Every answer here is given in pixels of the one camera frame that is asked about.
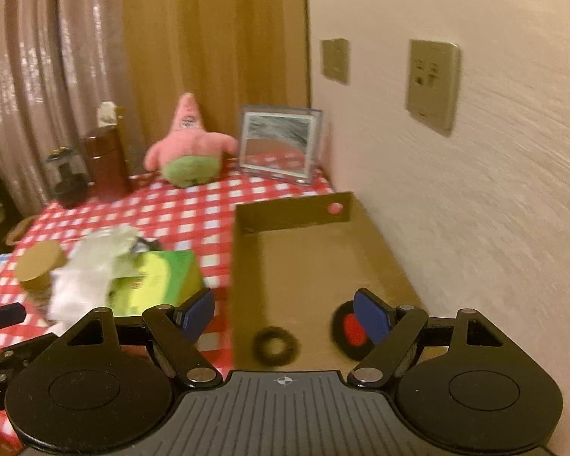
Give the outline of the cream terry towel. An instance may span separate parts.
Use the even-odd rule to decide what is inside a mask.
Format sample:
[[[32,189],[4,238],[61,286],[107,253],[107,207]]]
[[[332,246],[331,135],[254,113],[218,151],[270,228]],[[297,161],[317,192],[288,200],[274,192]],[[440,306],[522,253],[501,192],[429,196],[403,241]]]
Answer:
[[[51,273],[50,321],[74,323],[90,310],[105,307],[115,280],[138,277],[133,247],[139,232],[113,226],[82,238],[68,262]]]

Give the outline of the red black round object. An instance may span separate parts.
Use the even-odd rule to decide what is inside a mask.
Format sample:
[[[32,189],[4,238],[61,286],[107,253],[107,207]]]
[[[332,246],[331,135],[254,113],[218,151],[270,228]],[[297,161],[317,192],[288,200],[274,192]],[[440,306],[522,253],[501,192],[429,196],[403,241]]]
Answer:
[[[374,348],[354,315],[352,301],[341,304],[331,316],[330,338],[340,352],[355,361],[364,359]]]

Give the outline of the red white checkered tablecloth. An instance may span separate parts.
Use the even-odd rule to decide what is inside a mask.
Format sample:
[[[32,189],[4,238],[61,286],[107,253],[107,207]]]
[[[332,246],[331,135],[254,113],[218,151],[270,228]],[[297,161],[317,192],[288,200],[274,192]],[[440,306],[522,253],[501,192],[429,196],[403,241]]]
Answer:
[[[233,209],[247,204],[290,196],[315,196],[333,190],[323,174],[313,185],[251,177],[239,173],[234,162],[223,168],[222,177],[207,185],[179,190],[157,175],[138,175],[135,191],[113,204],[89,199],[85,204],[65,210],[49,204],[7,257],[0,257],[0,305],[21,302],[27,310],[25,320],[0,329],[1,348],[41,336],[48,324],[14,275],[19,257],[33,244],[54,240],[65,252],[84,236],[101,228],[129,225],[142,237],[156,240],[165,250],[191,250],[201,274],[216,293],[216,311],[198,347],[221,373],[231,368],[230,332],[226,319],[226,295],[230,286],[230,229]]]

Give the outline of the gold lid nut jar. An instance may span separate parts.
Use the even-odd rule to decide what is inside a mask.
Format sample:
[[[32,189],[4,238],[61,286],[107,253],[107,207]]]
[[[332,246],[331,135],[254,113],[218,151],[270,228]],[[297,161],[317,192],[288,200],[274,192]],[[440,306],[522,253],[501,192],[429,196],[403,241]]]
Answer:
[[[51,273],[67,261],[62,245],[54,240],[30,246],[16,261],[15,278],[42,315],[47,313],[52,295]]]

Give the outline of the brown cardboard box tray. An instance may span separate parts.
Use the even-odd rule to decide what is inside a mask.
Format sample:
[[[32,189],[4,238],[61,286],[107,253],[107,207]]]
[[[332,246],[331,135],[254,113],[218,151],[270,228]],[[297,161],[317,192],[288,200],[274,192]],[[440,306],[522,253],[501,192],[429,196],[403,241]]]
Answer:
[[[237,206],[227,298],[233,368],[259,371],[253,339],[281,327],[298,340],[285,371],[346,373],[354,363],[331,341],[330,321],[359,288],[394,307],[421,302],[353,193]]]

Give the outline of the dark brown wooden canister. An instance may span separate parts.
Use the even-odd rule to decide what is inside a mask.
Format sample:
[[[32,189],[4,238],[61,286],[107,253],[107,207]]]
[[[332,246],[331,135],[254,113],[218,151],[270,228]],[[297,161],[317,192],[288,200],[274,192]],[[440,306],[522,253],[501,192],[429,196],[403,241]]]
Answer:
[[[93,129],[82,138],[97,199],[114,203],[131,192],[130,176],[115,126]]]

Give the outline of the pink starfish plush toy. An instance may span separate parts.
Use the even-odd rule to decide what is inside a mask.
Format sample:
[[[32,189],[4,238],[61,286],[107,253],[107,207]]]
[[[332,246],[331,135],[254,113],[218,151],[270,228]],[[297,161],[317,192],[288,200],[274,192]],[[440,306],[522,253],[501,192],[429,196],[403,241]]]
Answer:
[[[179,99],[169,134],[147,150],[144,168],[159,172],[173,186],[186,188],[217,179],[224,156],[238,151],[236,138],[204,129],[194,94],[185,93]]]

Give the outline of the glass jar with dark base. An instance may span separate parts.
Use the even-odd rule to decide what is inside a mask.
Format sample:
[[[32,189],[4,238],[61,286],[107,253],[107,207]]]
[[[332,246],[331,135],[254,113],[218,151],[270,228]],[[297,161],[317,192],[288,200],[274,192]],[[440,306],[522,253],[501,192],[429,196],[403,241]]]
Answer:
[[[55,148],[46,158],[53,196],[65,209],[73,209],[84,203],[88,196],[86,167],[78,151],[73,147]]]

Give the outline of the framed sand picture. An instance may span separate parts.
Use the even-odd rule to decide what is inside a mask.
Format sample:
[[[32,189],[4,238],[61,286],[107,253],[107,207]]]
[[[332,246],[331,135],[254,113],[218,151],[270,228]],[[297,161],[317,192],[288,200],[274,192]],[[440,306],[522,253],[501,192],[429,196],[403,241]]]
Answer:
[[[243,106],[237,167],[253,176],[312,185],[322,119],[315,108]]]

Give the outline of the brown curtain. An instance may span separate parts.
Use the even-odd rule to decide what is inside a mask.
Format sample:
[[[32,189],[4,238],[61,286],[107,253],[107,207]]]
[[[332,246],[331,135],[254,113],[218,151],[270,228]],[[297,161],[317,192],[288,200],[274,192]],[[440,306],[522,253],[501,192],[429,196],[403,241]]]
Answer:
[[[146,145],[186,92],[228,135],[244,105],[311,102],[308,0],[123,0],[123,25]]]

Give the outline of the sheer grey curtain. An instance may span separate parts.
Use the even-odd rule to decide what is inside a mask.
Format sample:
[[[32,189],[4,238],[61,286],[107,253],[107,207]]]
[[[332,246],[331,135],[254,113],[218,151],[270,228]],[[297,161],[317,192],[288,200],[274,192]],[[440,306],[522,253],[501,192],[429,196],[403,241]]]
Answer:
[[[24,215],[51,198],[45,158],[81,147],[97,107],[124,110],[130,171],[145,140],[125,51],[123,0],[0,0],[0,176]]]

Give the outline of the beige wall socket plate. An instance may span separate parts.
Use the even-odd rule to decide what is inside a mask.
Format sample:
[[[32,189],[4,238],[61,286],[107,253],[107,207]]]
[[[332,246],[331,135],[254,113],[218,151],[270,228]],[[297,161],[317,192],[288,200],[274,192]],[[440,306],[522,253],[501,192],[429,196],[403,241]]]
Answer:
[[[408,50],[405,109],[413,119],[449,136],[458,100],[461,48],[447,41],[411,39]]]

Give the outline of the beige double wall switch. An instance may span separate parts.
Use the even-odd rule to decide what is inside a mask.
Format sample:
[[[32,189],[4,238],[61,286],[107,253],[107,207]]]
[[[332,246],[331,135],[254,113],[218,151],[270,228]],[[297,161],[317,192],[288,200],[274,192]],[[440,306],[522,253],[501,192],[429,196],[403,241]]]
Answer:
[[[345,38],[321,41],[321,65],[325,78],[339,84],[349,84],[350,43]]]

